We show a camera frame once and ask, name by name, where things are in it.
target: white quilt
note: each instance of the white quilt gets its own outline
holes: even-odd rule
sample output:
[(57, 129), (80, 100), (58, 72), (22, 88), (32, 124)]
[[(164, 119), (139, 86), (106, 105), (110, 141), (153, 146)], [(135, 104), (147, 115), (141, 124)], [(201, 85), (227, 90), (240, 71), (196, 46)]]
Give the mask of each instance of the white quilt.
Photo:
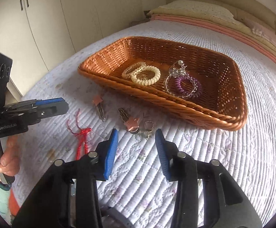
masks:
[[(170, 117), (157, 109), (136, 102), (133, 97), (99, 87), (77, 73), (88, 56), (125, 36), (146, 36), (209, 48), (236, 61), (246, 88), (249, 115), (239, 131), (204, 130)], [(107, 120), (95, 112), (92, 97), (100, 93)], [(177, 183), (164, 178), (154, 136), (125, 131), (118, 108), (131, 115), (152, 120), (166, 139), (193, 158), (209, 162), (215, 158), (240, 185), (259, 214), (263, 224), (276, 212), (276, 64), (255, 49), (229, 36), (178, 22), (151, 21), (106, 37), (67, 59), (47, 74), (28, 94), (27, 99), (63, 97), (69, 104), (64, 116), (44, 119), (21, 136), (21, 170), (13, 184), (21, 205), (34, 185), (55, 159), (72, 161), (77, 139), (67, 130), (80, 109), (79, 124), (91, 127), (89, 144), (94, 149), (119, 130), (119, 146), (110, 179), (98, 183), (101, 204), (116, 207), (135, 227), (169, 227), (174, 209)], [(199, 224), (203, 222), (203, 196), (199, 197)]]

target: wicker basket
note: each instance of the wicker basket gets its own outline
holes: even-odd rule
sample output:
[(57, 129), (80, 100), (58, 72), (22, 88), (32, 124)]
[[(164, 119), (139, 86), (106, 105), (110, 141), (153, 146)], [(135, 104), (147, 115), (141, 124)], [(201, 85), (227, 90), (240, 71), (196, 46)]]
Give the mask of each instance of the wicker basket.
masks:
[[(186, 101), (164, 92), (168, 69), (177, 60), (183, 60), (190, 75), (201, 82), (200, 98)], [(121, 77), (125, 68), (139, 61), (160, 69), (157, 83), (140, 86)], [(237, 64), (209, 49), (163, 39), (127, 37), (91, 55), (78, 71), (100, 85), (142, 98), (205, 129), (234, 131), (247, 120), (245, 90)], [(148, 71), (141, 74), (154, 76)]]

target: wardrobe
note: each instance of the wardrobe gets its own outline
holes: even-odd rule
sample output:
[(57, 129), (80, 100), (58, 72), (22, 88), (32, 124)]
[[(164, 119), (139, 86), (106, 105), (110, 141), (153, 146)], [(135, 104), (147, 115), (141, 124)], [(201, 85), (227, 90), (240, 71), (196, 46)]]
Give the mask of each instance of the wardrobe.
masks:
[(142, 18), (141, 0), (0, 0), (0, 52), (25, 95), (76, 52)]

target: red tassel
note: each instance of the red tassel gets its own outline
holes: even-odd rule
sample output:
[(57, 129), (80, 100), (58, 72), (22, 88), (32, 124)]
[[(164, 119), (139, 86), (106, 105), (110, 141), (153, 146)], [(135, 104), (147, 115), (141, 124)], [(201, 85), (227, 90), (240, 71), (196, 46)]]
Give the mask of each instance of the red tassel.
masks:
[(76, 160), (80, 159), (81, 156), (81, 147), (84, 144), (84, 153), (88, 154), (88, 144), (87, 144), (87, 134), (91, 132), (91, 128), (80, 128), (78, 125), (78, 117), (79, 117), (80, 109), (76, 112), (76, 126), (79, 129), (79, 133), (74, 133), (71, 128), (69, 127), (69, 120), (66, 121), (67, 129), (76, 137), (79, 139), (78, 148), (77, 148), (77, 154), (76, 154)]

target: pink blanket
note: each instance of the pink blanket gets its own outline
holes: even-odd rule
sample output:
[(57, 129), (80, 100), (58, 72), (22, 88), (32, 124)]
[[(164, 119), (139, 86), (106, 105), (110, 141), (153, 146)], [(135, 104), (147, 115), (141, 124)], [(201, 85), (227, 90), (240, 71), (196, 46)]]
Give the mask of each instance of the pink blanket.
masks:
[(204, 27), (207, 29), (210, 29), (212, 31), (220, 32), (222, 34), (228, 35), (234, 39), (237, 39), (240, 42), (243, 42), (260, 53), (264, 54), (265, 56), (269, 57), (274, 63), (276, 63), (276, 56), (274, 56), (270, 51), (266, 50), (263, 48), (255, 39), (252, 40), (248, 37), (245, 37), (241, 33), (233, 30), (233, 29), (228, 29), (216, 24), (212, 24), (211, 22), (206, 22), (206, 21), (199, 21), (195, 19), (190, 19), (190, 18), (184, 18), (184, 17), (178, 17), (178, 16), (170, 16), (170, 15), (162, 15), (162, 14), (155, 14), (152, 16), (151, 20), (162, 20), (162, 21), (175, 21), (175, 22), (180, 22), (180, 23), (185, 23), (188, 25), (194, 25), (194, 26), (199, 26), (199, 27)]

